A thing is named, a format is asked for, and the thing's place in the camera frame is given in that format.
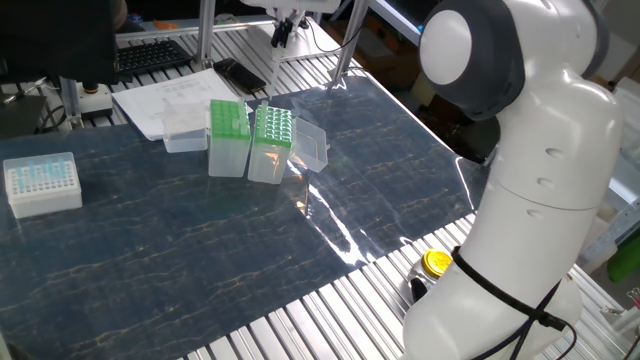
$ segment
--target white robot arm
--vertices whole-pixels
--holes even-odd
[[[420,43],[434,89],[473,119],[497,116],[501,128],[458,255],[531,308],[559,284],[544,310],[569,324],[582,306],[565,274],[604,197],[622,132],[613,96],[582,78],[607,47],[606,26],[588,0],[443,1]],[[523,344],[514,339],[489,353],[532,318],[463,267],[452,263],[407,313],[403,360],[531,359],[563,335],[536,321]]]
[[[287,46],[289,34],[296,33],[305,12],[333,13],[340,0],[240,0],[249,6],[263,7],[279,22],[271,40],[271,45]]]

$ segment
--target keyboard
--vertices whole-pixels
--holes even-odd
[[[173,40],[118,49],[118,65],[122,74],[139,74],[185,65],[190,61],[191,56]]]

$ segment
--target blue marble-pattern mat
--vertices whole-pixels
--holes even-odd
[[[174,360],[468,214],[486,170],[369,80],[345,82],[273,99],[331,145],[321,173],[281,186],[211,178],[205,152],[130,126],[0,143],[0,160],[72,151],[84,201],[16,221],[1,192],[7,340],[35,359]]]

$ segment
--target plastic box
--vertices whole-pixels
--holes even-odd
[[[167,152],[207,150],[205,116],[203,104],[168,104],[162,120]]]
[[[211,100],[209,176],[242,177],[251,130],[244,101]]]
[[[291,161],[315,172],[322,171],[328,162],[327,134],[300,118],[295,119],[295,129]]]
[[[249,180],[280,184],[291,155],[295,123],[291,111],[272,108],[263,101],[256,109]]]
[[[16,219],[82,207],[72,153],[5,160],[4,181]]]

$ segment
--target cardboard box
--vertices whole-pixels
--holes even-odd
[[[346,29],[347,21],[336,21],[330,23],[325,30],[336,42],[342,44]],[[413,86],[421,71],[417,47],[411,46],[413,51],[405,49],[405,53],[396,54],[365,26],[361,30],[353,58],[388,90],[407,90]]]

